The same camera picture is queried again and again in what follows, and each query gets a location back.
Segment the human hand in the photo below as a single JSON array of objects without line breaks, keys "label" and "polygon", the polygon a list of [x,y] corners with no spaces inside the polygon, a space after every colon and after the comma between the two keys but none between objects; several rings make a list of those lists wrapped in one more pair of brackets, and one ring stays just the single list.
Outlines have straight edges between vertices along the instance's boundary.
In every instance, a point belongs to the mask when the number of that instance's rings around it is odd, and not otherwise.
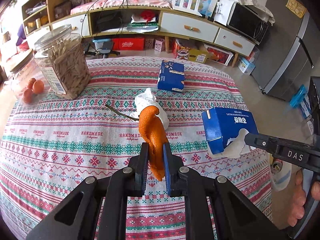
[{"label": "human hand", "polygon": [[[288,224],[294,227],[298,219],[304,216],[303,205],[306,202],[307,193],[302,189],[302,170],[299,170],[296,175],[296,188],[291,201],[291,210],[288,216]],[[316,181],[312,185],[311,195],[315,200],[320,200],[320,182]]]}]

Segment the patterned tablecloth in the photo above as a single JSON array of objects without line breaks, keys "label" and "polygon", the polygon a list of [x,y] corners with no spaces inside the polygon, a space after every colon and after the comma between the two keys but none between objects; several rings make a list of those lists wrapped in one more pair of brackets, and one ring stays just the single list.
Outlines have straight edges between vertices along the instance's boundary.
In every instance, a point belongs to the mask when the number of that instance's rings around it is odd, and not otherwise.
[{"label": "patterned tablecloth", "polygon": [[[88,61],[92,80],[77,99],[50,93],[35,108],[15,105],[0,144],[1,215],[18,239],[87,176],[110,176],[140,152],[138,123],[106,109],[135,111],[134,97],[151,87],[170,121],[173,154],[201,175],[228,177],[271,219],[270,175],[265,152],[212,160],[201,112],[213,106],[247,110],[234,81],[199,63],[185,65],[185,89],[156,88],[161,58],[122,57]],[[127,239],[184,239],[182,197],[170,198],[150,171],[145,195],[128,198]]]}]

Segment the drawer knob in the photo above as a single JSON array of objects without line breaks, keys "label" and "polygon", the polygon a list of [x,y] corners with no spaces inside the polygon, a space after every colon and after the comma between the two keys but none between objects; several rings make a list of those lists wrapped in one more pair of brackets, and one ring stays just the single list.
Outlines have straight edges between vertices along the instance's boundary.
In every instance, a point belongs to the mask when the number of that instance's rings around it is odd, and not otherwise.
[{"label": "drawer knob", "polygon": [[242,48],[242,45],[240,43],[237,43],[235,41],[233,41],[232,43],[233,43],[233,45],[237,46],[238,48]]},{"label": "drawer knob", "polygon": [[198,28],[187,26],[187,25],[185,25],[184,28],[186,30],[190,30],[190,31],[193,31],[193,32],[199,32],[200,31]]}]

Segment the crumpled white tissue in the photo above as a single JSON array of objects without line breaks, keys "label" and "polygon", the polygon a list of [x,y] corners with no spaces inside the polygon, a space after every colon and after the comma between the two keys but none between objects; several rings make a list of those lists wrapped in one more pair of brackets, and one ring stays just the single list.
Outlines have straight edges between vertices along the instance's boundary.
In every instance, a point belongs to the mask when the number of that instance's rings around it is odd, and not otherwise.
[{"label": "crumpled white tissue", "polygon": [[151,92],[151,88],[147,88],[146,91],[144,91],[141,94],[138,94],[134,98],[134,103],[137,107],[137,111],[129,114],[129,116],[131,116],[133,118],[139,118],[139,115],[144,108],[146,108],[147,106],[156,106],[159,108],[159,112],[160,112],[160,114],[157,116],[160,118],[160,120],[163,124],[163,127],[166,130],[169,126],[169,119],[168,119],[167,113],[156,102],[156,100],[157,100],[157,98]]},{"label": "crumpled white tissue", "polygon": [[224,149],[222,153],[218,154],[212,154],[210,147],[208,145],[208,154],[212,158],[222,158],[222,157],[227,157],[227,158],[240,158],[240,155],[249,153],[251,150],[254,150],[255,147],[248,146],[244,142],[244,137],[247,135],[248,130],[247,129],[240,129],[239,134],[236,138],[230,138],[228,140],[228,146]]}]

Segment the brown stem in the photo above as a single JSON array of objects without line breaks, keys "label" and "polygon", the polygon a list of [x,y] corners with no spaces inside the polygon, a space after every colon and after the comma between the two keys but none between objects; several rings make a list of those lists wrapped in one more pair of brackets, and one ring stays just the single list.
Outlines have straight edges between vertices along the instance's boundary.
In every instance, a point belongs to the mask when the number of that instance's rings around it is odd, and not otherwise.
[{"label": "brown stem", "polygon": [[107,107],[107,108],[109,108],[112,112],[116,113],[117,115],[124,116],[124,117],[129,118],[129,119],[134,120],[134,121],[139,121],[138,118],[134,118],[134,117],[128,116],[128,115],[126,115],[126,114],[123,114],[123,113],[118,112],[118,111],[117,111],[116,109],[114,109],[112,106],[107,105],[107,103],[106,103],[104,106]]}]

